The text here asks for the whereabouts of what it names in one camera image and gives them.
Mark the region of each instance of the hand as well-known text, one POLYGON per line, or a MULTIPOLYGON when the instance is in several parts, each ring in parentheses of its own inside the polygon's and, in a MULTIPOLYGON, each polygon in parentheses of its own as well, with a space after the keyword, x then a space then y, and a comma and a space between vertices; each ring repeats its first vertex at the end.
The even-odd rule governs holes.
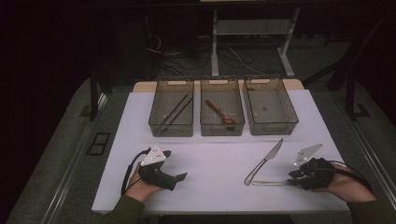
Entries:
MULTIPOLYGON (((345 166, 332 163, 341 170, 350 172, 345 166)), ((332 183, 327 188, 313 189, 314 192, 329 192, 347 203, 362 203, 375 201, 376 197, 363 184, 346 175, 335 174, 332 183)))
POLYGON ((139 168, 140 162, 137 164, 134 174, 129 179, 128 186, 132 186, 125 191, 125 195, 134 198, 141 203, 144 203, 149 198, 149 196, 162 190, 163 188, 144 182, 138 173, 139 168))

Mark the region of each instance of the person's arm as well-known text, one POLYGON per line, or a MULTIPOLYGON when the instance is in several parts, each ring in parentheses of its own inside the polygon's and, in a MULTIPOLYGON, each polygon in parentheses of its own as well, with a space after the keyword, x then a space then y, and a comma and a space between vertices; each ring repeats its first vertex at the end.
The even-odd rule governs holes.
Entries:
MULTIPOLYGON (((333 165, 350 172, 344 166, 333 165)), ((387 205, 387 201, 378 200, 370 190, 349 176, 335 174, 327 188, 312 191, 329 192, 346 202, 354 224, 396 223, 396 211, 387 205)))
POLYGON ((140 162, 129 180, 129 187, 114 209, 102 216, 100 224, 138 224, 145 208, 144 202, 162 188, 144 182, 138 173, 140 162))

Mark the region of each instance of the knife handle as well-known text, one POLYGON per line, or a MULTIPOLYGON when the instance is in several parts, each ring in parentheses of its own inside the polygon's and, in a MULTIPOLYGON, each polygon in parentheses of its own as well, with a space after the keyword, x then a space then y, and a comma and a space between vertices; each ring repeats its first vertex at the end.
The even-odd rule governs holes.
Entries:
POLYGON ((249 186, 251 181, 253 180, 253 177, 255 174, 257 174, 257 172, 260 170, 260 168, 262 168, 262 166, 267 162, 268 160, 264 158, 264 160, 262 160, 257 166, 256 168, 254 168, 250 174, 247 176, 247 178, 245 179, 245 185, 249 186))

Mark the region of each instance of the sleeve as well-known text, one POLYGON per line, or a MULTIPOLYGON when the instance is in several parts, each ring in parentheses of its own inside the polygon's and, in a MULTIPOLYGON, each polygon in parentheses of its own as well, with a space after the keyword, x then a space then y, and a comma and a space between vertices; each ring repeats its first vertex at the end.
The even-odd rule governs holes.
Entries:
POLYGON ((121 196, 114 209, 99 221, 99 224, 137 224, 142 216, 145 205, 138 200, 121 196))
POLYGON ((354 224, 395 224, 396 211, 387 201, 377 200, 367 203, 347 203, 354 224))

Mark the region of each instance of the floor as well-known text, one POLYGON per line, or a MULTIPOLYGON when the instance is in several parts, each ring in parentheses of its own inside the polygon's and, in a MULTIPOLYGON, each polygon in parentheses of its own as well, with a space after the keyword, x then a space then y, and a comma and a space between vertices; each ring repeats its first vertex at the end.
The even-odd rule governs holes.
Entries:
MULTIPOLYGON (((237 40, 226 38, 220 40, 220 75, 242 76, 259 72, 279 74, 287 78, 276 54, 276 47, 281 43, 281 36, 248 36, 237 40)), ((312 38, 303 36, 291 40, 287 54, 295 78, 305 80, 336 62, 349 46, 346 42, 330 43, 327 46, 324 43, 325 38, 322 36, 312 38)), ((201 53, 196 57, 188 57, 182 52, 165 52, 167 57, 166 60, 160 61, 159 76, 181 74, 196 77, 210 76, 209 47, 210 41, 203 36, 201 53)), ((305 88, 311 91, 344 161, 365 175, 379 198, 387 198, 388 194, 384 190, 383 182, 373 172, 363 151, 366 148, 372 149, 390 179, 395 180, 396 163, 393 162, 396 159, 396 151, 393 150, 396 145, 395 126, 359 84, 355 100, 357 104, 365 106, 370 117, 351 121, 344 110, 345 87, 336 92, 328 91, 326 88, 331 75, 332 73, 306 85, 305 88)), ((81 83, 8 223, 26 223, 26 220, 29 220, 29 223, 98 222, 101 214, 91 210, 92 202, 120 122, 123 106, 131 90, 132 86, 117 86, 113 92, 103 94, 99 104, 100 112, 95 120, 90 121, 87 113, 90 105, 89 80, 81 83), (85 152, 96 133, 110 133, 106 150, 102 156, 86 155, 85 152)), ((199 223, 230 223, 224 222, 222 218, 201 217, 203 220, 199 223)), ((288 218, 295 224, 352 223, 348 213, 292 214, 286 218, 286 222, 283 222, 282 218, 274 221, 268 218, 270 222, 264 222, 266 217, 253 216, 248 219, 242 217, 240 222, 233 223, 289 223, 288 218)), ((180 217, 163 217, 160 220, 163 223, 191 223, 190 220, 182 220, 180 217)))

